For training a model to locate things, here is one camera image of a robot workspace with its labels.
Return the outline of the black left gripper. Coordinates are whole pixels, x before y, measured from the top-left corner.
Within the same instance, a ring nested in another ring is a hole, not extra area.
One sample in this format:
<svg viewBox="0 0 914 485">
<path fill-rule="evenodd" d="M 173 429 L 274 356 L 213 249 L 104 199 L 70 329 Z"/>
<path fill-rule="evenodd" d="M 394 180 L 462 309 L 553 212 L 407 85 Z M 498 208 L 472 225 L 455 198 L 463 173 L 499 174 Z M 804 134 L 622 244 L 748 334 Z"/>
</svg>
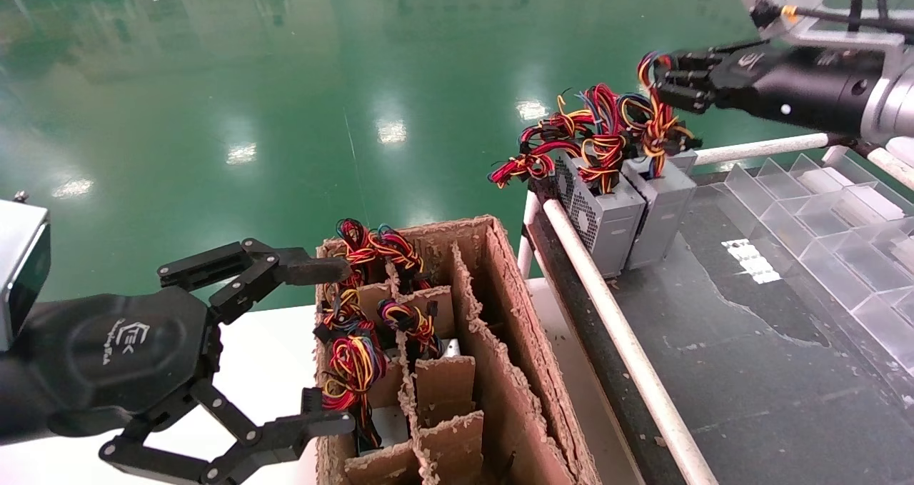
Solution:
<svg viewBox="0 0 914 485">
<path fill-rule="evenodd" d="M 158 276 L 163 289 L 151 295 L 33 308 L 25 322 L 27 436 L 125 427 L 99 452 L 118 471 L 171 484 L 241 484 L 264 466 L 300 459 L 316 437 L 355 429 L 350 414 L 323 408 L 317 388 L 301 391 L 297 416 L 256 426 L 210 381 L 222 350 L 217 324 L 232 324 L 281 284 L 343 282 L 347 260 L 245 239 L 164 264 Z M 222 281 L 209 306 L 187 293 Z M 234 437 L 224 454 L 203 460 L 146 446 L 196 406 Z"/>
</svg>

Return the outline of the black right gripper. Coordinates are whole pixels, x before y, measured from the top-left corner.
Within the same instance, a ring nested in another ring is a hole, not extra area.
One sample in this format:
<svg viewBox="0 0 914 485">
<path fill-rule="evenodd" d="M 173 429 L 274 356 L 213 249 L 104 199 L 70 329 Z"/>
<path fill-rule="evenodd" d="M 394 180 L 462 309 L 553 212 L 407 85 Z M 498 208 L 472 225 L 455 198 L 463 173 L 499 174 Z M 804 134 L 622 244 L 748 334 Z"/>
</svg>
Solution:
<svg viewBox="0 0 914 485">
<path fill-rule="evenodd" d="M 656 58 L 661 101 L 688 113 L 712 106 L 814 131 L 859 136 L 884 55 L 824 48 L 679 50 Z"/>
</svg>

